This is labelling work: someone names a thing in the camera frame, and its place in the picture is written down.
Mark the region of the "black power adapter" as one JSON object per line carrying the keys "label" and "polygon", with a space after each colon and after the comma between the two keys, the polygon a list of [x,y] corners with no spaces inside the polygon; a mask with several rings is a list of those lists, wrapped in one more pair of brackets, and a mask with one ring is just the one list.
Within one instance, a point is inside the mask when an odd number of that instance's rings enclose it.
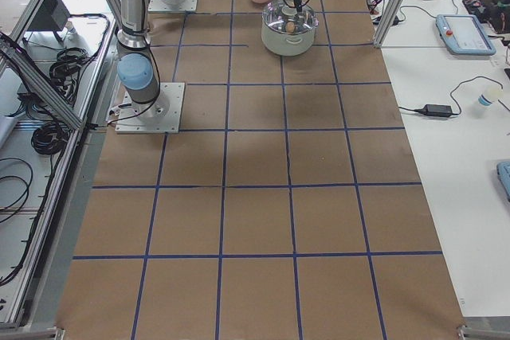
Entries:
{"label": "black power adapter", "polygon": [[414,112],[431,117],[449,118],[453,116],[453,110],[449,105],[443,104],[425,104],[423,107],[414,109]]}

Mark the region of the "blue teach pendant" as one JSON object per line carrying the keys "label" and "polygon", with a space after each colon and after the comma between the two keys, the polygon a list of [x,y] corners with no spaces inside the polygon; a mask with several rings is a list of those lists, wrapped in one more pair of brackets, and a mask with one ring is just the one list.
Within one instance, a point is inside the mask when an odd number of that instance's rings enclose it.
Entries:
{"label": "blue teach pendant", "polygon": [[491,56],[496,53],[481,23],[473,15],[439,14],[435,25],[452,54]]}
{"label": "blue teach pendant", "polygon": [[497,177],[506,193],[507,199],[510,200],[510,162],[502,161],[496,165]]}

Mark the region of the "brown paper table mat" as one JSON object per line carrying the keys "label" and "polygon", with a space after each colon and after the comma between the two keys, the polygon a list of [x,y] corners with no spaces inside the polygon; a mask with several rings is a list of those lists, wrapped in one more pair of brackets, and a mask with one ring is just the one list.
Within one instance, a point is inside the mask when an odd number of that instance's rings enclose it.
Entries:
{"label": "brown paper table mat", "polygon": [[154,15],[174,135],[100,148],[68,339],[454,339],[460,308],[364,0],[279,57],[250,0]]}

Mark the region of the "pale green steel pot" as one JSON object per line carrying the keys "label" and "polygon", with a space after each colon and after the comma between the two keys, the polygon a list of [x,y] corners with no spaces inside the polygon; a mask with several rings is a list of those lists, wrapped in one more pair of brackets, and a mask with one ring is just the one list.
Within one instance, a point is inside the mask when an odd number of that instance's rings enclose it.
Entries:
{"label": "pale green steel pot", "polygon": [[[295,33],[287,33],[286,25],[293,22]],[[276,55],[291,57],[306,52],[314,43],[318,19],[310,6],[297,13],[282,0],[268,3],[262,12],[261,39],[264,46]]]}

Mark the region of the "white paper cup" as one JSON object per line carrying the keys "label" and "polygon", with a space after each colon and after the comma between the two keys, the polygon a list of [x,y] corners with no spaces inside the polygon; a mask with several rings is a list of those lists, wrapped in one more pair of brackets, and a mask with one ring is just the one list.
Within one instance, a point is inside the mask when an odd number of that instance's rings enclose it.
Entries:
{"label": "white paper cup", "polygon": [[497,103],[504,94],[504,90],[500,85],[488,86],[477,98],[477,102],[482,107],[490,107]]}

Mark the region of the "beige egg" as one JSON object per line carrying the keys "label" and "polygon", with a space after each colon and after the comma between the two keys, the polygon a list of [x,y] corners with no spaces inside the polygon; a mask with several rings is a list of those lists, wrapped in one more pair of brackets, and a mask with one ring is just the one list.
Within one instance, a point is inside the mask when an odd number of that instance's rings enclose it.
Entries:
{"label": "beige egg", "polygon": [[287,32],[287,33],[295,33],[295,31],[296,31],[296,26],[295,26],[295,24],[294,24],[293,22],[289,22],[289,23],[286,25],[285,29],[286,29],[286,32]]}

